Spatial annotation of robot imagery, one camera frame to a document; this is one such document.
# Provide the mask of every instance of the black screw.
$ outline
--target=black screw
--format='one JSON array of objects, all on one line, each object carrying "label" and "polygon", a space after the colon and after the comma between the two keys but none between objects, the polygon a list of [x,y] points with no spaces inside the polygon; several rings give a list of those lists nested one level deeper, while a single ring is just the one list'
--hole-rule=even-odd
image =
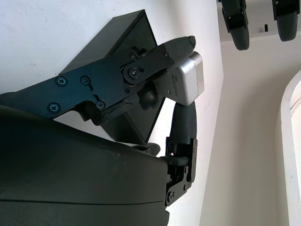
[{"label": "black screw", "polygon": [[61,110],[61,107],[58,103],[50,103],[48,105],[48,111],[52,114],[59,113]]},{"label": "black screw", "polygon": [[58,76],[56,79],[55,79],[55,83],[58,85],[58,86],[66,86],[67,85],[67,79],[63,76]]},{"label": "black screw", "polygon": [[140,66],[138,69],[140,72],[144,72],[144,67]]},{"label": "black screw", "polygon": [[91,80],[88,76],[82,76],[80,78],[80,82],[83,84],[83,85],[89,85]]},{"label": "black screw", "polygon": [[169,58],[169,54],[167,52],[164,53],[165,58]]},{"label": "black screw", "polygon": [[168,196],[167,196],[167,201],[168,201],[168,202],[171,202],[172,199],[173,199],[173,193],[172,193],[172,192],[169,192],[169,193],[168,193]]},{"label": "black screw", "polygon": [[132,79],[136,79],[139,77],[139,73],[134,67],[128,70],[128,74]]},{"label": "black screw", "polygon": [[137,55],[135,53],[131,53],[130,54],[130,58],[131,60],[135,61],[136,59],[138,59]]},{"label": "black screw", "polygon": [[99,110],[103,110],[105,108],[105,104],[104,104],[104,101],[100,100],[96,103],[96,107],[99,109]]}]

